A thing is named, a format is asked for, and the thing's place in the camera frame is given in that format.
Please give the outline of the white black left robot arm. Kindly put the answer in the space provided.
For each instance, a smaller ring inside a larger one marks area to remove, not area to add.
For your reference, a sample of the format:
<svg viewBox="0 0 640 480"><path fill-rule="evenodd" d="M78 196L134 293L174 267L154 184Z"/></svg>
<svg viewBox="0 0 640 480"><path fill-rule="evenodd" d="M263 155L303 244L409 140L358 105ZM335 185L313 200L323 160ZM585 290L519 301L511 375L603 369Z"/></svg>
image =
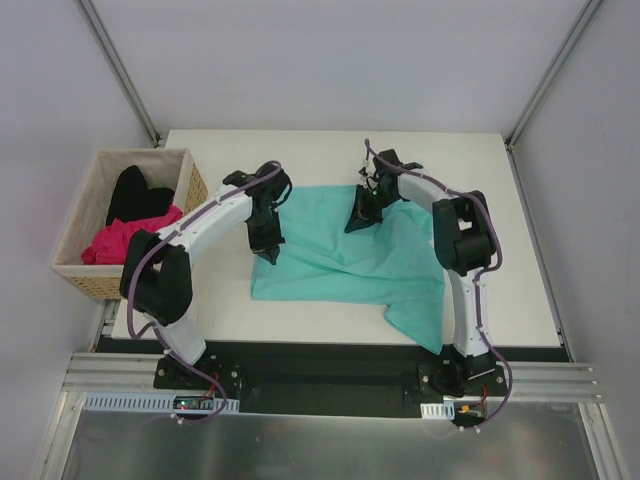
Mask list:
<svg viewBox="0 0 640 480"><path fill-rule="evenodd" d="M254 173L230 173L211 200L158 232L132 235L120 281L129 337L138 340L153 331L188 388L207 383L221 388L203 359L206 341L191 307L192 268L239 224L247 227L250 251L274 265L285 243L278 209L291 192L292 181L282 165L268 161Z"/></svg>

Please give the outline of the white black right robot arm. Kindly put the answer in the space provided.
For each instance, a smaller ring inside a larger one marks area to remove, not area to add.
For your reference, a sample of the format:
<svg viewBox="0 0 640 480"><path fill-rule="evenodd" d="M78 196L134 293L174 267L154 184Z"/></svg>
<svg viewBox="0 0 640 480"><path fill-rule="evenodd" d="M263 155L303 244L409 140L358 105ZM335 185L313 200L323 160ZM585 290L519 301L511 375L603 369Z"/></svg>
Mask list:
<svg viewBox="0 0 640 480"><path fill-rule="evenodd" d="M370 145L359 175L363 183L355 190L347 233L381 223L383 211L399 201L431 214L435 255L451 284L455 326L453 342L443 348L429 384L443 395L473 394L496 370L482 317L484 276L500 268L503 259L484 194L451 189L422 165L401 162L395 150L376 153Z"/></svg>

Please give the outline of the teal t shirt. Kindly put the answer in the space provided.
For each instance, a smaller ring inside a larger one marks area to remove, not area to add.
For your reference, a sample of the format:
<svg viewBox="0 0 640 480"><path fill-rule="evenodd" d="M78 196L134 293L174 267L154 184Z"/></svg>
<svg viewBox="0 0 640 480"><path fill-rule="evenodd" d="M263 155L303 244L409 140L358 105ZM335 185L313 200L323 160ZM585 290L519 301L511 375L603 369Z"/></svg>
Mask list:
<svg viewBox="0 0 640 480"><path fill-rule="evenodd" d="M384 305L391 326L439 354L445 279L431 214L400 201L382 223L348 233L354 197L352 186L294 189L279 209L285 243L276 263L254 262L252 298Z"/></svg>

